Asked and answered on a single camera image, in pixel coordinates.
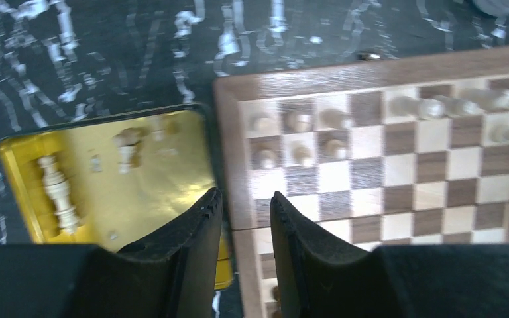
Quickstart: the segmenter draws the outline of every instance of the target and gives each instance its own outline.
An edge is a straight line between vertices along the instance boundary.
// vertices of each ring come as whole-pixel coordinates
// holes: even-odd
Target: marble table
[[[0,0],[0,139],[182,102],[218,76],[509,45],[458,0]],[[29,242],[0,165],[0,244]],[[237,284],[221,317],[242,317]]]

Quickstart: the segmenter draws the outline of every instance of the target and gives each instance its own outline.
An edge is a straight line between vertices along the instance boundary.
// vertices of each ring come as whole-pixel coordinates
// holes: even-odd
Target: wooden chessboard
[[[225,178],[245,317],[267,317],[277,284],[270,198],[282,192],[309,219],[365,250],[380,244],[509,242],[509,142],[490,132],[509,126],[509,109],[423,120],[394,115],[397,97],[461,97],[471,89],[509,89],[509,47],[236,76],[215,84]],[[338,109],[352,126],[330,129],[319,114]],[[286,115],[315,120],[294,132]],[[272,123],[253,130],[251,119]],[[346,144],[346,158],[325,151]],[[302,144],[315,158],[294,158]],[[277,154],[264,168],[261,150]]]

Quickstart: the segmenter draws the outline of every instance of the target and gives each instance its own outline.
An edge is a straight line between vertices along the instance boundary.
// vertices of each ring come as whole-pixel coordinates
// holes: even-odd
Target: black marble surface
[[[509,45],[458,0],[0,0],[0,139],[188,101],[217,76]],[[0,244],[29,242],[0,166]],[[237,285],[221,317],[242,317]]]

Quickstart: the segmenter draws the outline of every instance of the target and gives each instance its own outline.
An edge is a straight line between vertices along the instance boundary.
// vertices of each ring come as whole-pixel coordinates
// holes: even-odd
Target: checkered pattern
[[[389,108],[399,96],[458,97],[465,89],[489,87],[509,89],[509,76],[240,104],[257,226],[252,231],[267,307],[273,306],[276,285],[269,228],[275,191],[307,218],[365,250],[380,244],[509,241],[509,144],[488,137],[495,125],[509,125],[509,111],[426,121],[394,116]],[[351,114],[354,125],[342,131],[325,127],[319,114],[331,107]],[[291,109],[313,114],[311,131],[287,129]],[[245,123],[257,113],[270,115],[276,126],[266,134],[250,131]],[[345,160],[325,153],[331,139],[346,142]],[[299,143],[315,158],[310,168],[292,158],[293,144]],[[264,170],[257,162],[263,149],[277,153],[274,169]]]

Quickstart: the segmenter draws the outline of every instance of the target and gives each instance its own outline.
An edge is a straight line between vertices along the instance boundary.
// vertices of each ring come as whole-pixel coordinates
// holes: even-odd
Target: yellow tray
[[[97,243],[115,252],[190,208],[216,184],[201,110],[192,104],[129,113],[1,141],[0,158],[32,240]],[[153,138],[146,117],[162,123],[161,141]],[[131,171],[120,174],[112,138],[127,128],[138,128],[141,141]],[[49,155],[70,183],[70,201],[81,220],[72,235],[59,228],[55,206],[44,192],[37,160]],[[223,234],[216,289],[233,279]]]

